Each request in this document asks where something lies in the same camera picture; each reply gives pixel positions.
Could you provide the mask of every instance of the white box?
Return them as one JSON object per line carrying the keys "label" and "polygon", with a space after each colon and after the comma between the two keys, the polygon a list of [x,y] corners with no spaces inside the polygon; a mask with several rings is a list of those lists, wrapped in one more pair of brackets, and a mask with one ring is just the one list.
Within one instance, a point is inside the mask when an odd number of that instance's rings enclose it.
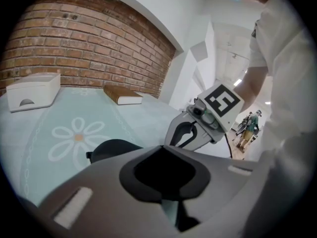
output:
{"label": "white box", "polygon": [[60,89],[59,73],[36,73],[6,87],[11,112],[46,108]]}

